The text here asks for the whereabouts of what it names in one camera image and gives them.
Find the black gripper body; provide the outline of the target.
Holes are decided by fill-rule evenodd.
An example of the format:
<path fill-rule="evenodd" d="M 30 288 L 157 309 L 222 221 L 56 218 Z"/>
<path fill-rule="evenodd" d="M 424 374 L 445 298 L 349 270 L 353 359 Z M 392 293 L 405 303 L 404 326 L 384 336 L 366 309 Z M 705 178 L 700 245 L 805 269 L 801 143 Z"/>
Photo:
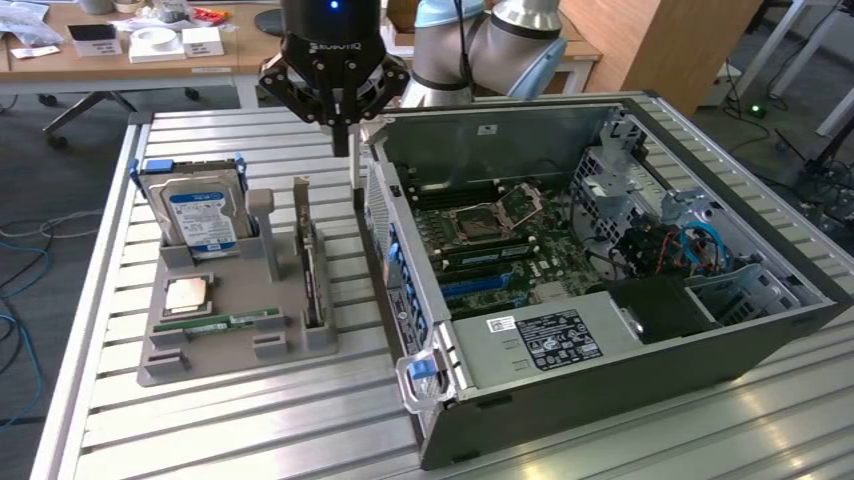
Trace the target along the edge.
<path fill-rule="evenodd" d="M 372 71 L 358 87 L 366 96 L 368 85 L 378 79 L 381 63 L 388 63 L 378 33 L 377 1 L 284 1 L 281 3 L 284 40 L 281 53 L 296 75 L 313 86 L 332 90 L 338 119 L 342 73 L 346 63 Z"/>

